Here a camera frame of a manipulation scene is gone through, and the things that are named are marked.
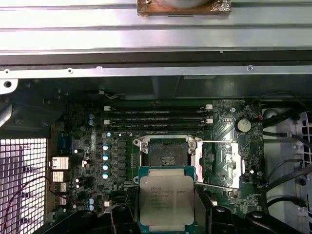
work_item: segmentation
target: black capacitor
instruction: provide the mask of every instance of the black capacitor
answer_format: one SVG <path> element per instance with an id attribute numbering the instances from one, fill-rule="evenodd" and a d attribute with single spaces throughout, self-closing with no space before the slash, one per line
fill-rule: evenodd
<path id="1" fill-rule="evenodd" d="M 83 177 L 78 177 L 75 181 L 76 181 L 76 183 L 79 183 L 79 182 L 82 182 L 83 180 L 84 180 Z"/>
<path id="2" fill-rule="evenodd" d="M 75 154 L 81 154 L 81 153 L 83 153 L 83 151 L 84 151 L 83 149 L 75 149 L 74 153 Z"/>
<path id="3" fill-rule="evenodd" d="M 83 160 L 82 163 L 84 165 L 90 165 L 91 164 L 91 160 L 87 159 L 87 160 Z"/>
<path id="4" fill-rule="evenodd" d="M 83 182 L 79 182 L 79 183 L 76 184 L 76 188 L 77 188 L 77 189 L 78 189 L 78 188 L 81 188 L 83 185 L 84 185 Z"/>

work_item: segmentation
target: metal bracket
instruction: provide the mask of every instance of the metal bracket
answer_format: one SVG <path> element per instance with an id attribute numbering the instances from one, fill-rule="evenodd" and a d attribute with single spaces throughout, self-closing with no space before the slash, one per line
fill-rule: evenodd
<path id="1" fill-rule="evenodd" d="M 0 95 L 12 93 L 16 90 L 18 83 L 18 79 L 0 79 Z"/>
<path id="2" fill-rule="evenodd" d="M 189 154 L 195 154 L 195 150 L 197 148 L 197 141 L 201 139 L 195 136 L 190 135 L 147 135 L 137 138 L 133 141 L 133 144 L 137 147 L 140 147 L 140 151 L 148 154 L 148 143 L 151 139 L 185 139 L 185 141 L 189 144 Z"/>

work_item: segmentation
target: screw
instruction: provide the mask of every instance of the screw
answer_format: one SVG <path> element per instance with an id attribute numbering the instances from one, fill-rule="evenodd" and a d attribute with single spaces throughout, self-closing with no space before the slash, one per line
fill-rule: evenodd
<path id="1" fill-rule="evenodd" d="M 23 120 L 22 119 L 16 119 L 15 121 L 14 121 L 16 124 L 21 124 L 21 123 L 23 123 Z"/>
<path id="2" fill-rule="evenodd" d="M 253 217 L 255 217 L 255 218 L 262 218 L 262 214 L 260 214 L 260 213 L 253 213 Z"/>
<path id="3" fill-rule="evenodd" d="M 190 147 L 190 148 L 195 148 L 195 147 L 196 147 L 195 142 L 190 142 L 190 143 L 189 143 L 189 147 Z"/>
<path id="4" fill-rule="evenodd" d="M 146 142 L 143 142 L 143 143 L 141 144 L 141 147 L 142 147 L 142 148 L 147 148 L 147 143 L 146 143 Z"/>
<path id="5" fill-rule="evenodd" d="M 250 71 L 250 72 L 251 72 L 253 69 L 254 69 L 254 67 L 253 67 L 252 65 L 249 65 L 249 66 L 247 67 L 247 70 Z"/>
<path id="6" fill-rule="evenodd" d="M 50 104 L 51 102 L 50 102 L 50 100 L 49 99 L 43 99 L 43 104 Z"/>
<path id="7" fill-rule="evenodd" d="M 217 207 L 216 211 L 223 213 L 223 212 L 225 212 L 225 208 L 224 207 Z"/>
<path id="8" fill-rule="evenodd" d="M 263 172 L 262 171 L 257 171 L 257 176 L 263 176 Z"/>

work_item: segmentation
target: chip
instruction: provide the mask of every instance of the chip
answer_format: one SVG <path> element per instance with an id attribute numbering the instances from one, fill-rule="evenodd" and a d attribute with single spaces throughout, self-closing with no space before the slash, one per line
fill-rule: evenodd
<path id="1" fill-rule="evenodd" d="M 194 179 L 184 169 L 150 169 L 140 178 L 140 223 L 151 232 L 182 232 L 194 223 Z"/>

